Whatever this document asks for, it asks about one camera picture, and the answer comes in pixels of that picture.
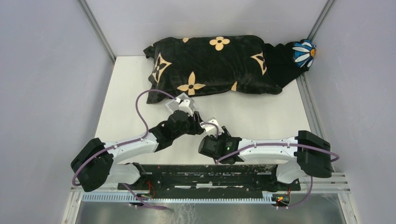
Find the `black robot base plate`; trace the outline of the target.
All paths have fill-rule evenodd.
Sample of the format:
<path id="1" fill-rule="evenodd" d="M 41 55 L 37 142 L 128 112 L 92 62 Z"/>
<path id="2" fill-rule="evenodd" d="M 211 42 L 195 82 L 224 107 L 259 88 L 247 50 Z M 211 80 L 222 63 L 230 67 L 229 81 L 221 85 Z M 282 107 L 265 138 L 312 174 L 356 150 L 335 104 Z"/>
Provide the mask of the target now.
<path id="1" fill-rule="evenodd" d="M 140 191 L 149 191 L 155 199 L 258 199 L 262 197 L 260 191 L 221 189 L 162 192 L 156 197 L 150 181 L 164 178 L 166 183 L 207 183 L 219 180 L 219 177 L 226 173 L 242 174 L 242 179 L 251 178 L 259 173 L 268 173 L 269 178 L 264 182 L 273 186 L 280 183 L 275 181 L 275 175 L 272 173 L 275 168 L 276 165 L 139 165 L 138 169 L 144 173 L 134 184 L 129 184 L 127 187 L 136 194 Z"/>

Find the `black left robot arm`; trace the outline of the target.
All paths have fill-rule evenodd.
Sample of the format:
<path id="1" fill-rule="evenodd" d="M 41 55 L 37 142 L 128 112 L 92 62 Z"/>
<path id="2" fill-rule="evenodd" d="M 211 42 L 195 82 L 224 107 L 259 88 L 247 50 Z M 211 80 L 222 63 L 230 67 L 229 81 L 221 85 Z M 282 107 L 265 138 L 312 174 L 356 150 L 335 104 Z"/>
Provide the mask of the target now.
<path id="1" fill-rule="evenodd" d="M 166 149 L 185 134 L 200 135 L 204 131 L 201 123 L 198 111 L 188 114 L 176 110 L 167 120 L 130 140 L 102 142 L 99 138 L 91 139 L 71 162 L 72 185 L 81 186 L 85 192 L 110 183 L 125 183 L 134 189 L 143 189 L 147 177 L 141 174 L 137 165 L 121 162 Z"/>

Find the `white plastic card tray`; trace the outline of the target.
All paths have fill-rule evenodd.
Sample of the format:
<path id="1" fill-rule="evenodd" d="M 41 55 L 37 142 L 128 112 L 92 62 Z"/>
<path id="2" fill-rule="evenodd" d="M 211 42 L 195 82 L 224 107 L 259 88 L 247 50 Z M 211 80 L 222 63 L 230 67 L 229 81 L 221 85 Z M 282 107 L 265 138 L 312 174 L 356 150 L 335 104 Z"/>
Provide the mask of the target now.
<path id="1" fill-rule="evenodd" d="M 175 99 L 166 103 L 165 106 L 171 113 L 182 111 L 186 113 L 188 117 L 192 117 L 194 112 L 199 111 L 195 101 L 185 93 L 178 95 Z"/>

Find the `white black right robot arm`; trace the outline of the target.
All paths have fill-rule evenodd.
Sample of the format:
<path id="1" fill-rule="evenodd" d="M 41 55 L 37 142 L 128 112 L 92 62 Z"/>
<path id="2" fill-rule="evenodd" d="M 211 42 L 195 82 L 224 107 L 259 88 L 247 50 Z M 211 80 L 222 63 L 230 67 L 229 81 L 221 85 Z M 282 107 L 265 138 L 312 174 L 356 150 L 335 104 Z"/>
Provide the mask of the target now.
<path id="1" fill-rule="evenodd" d="M 297 136 L 279 140 L 251 140 L 223 133 L 206 136 L 198 152 L 215 160 L 216 164 L 236 162 L 282 161 L 270 177 L 270 185 L 282 190 L 305 175 L 316 178 L 332 176 L 331 163 L 339 157 L 331 152 L 331 144 L 315 134 L 300 130 Z"/>

